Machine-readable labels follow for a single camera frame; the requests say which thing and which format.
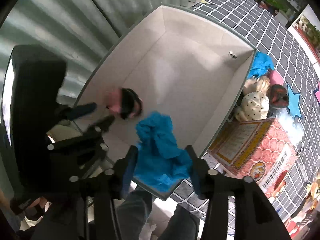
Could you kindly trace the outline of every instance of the pants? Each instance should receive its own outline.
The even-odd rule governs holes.
[[[151,213],[156,198],[137,186],[117,208],[118,222],[123,240],[138,240],[142,227]],[[200,219],[177,205],[165,231],[158,240],[195,240]]]

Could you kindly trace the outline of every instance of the grid tablecloth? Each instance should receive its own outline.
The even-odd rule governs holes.
[[[282,220],[286,220],[300,205],[306,194],[306,182],[313,180],[320,165],[319,113],[320,107],[314,91],[318,80],[309,58],[302,47],[273,16],[258,8],[254,0],[207,0],[190,10],[225,23],[247,38],[259,51],[268,54],[285,82],[294,93],[300,93],[299,107],[302,119],[295,117],[305,130],[302,142],[296,148],[298,159],[285,181],[285,190],[273,203]],[[220,164],[210,154],[204,155],[210,168],[223,172]],[[193,191],[190,180],[184,180],[171,195],[176,202],[205,219],[208,200],[200,200]],[[228,234],[234,234],[235,200],[229,198]]]

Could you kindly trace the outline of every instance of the cartoon logo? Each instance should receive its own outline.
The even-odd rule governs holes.
[[[252,166],[250,171],[250,176],[254,179],[255,182],[259,181],[264,173],[266,172],[266,166],[263,162],[258,162]]]

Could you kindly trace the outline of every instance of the green curtain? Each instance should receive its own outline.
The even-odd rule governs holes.
[[[58,101],[73,105],[99,61],[132,24],[161,3],[187,6],[188,1],[195,0],[19,0],[0,29],[0,88],[12,48],[41,44],[68,62]]]

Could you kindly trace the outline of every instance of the blue cloth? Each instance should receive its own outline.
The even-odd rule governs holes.
[[[247,79],[252,76],[259,78],[267,73],[269,68],[275,70],[271,58],[267,54],[257,51]]]
[[[192,161],[185,150],[178,148],[169,116],[152,112],[136,130],[140,143],[135,177],[161,192],[190,177]]]

